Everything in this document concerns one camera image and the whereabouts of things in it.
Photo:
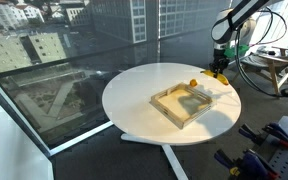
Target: table leg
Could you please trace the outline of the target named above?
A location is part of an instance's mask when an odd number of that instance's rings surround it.
[[[173,168],[173,171],[177,177],[177,179],[179,180],[188,180],[180,162],[178,162],[172,148],[170,145],[168,144],[159,144],[159,143],[156,143],[156,142],[153,142],[153,141],[149,141],[149,140],[146,140],[146,139],[142,139],[142,138],[138,138],[138,137],[135,137],[135,136],[132,136],[132,135],[129,135],[129,134],[122,134],[121,136],[121,139],[125,140],[125,141],[133,141],[133,142],[139,142],[139,143],[146,143],[146,144],[153,144],[153,145],[159,145],[159,146],[162,146],[163,150],[164,150],[164,153],[168,159],[168,161],[170,162],[172,168]]]

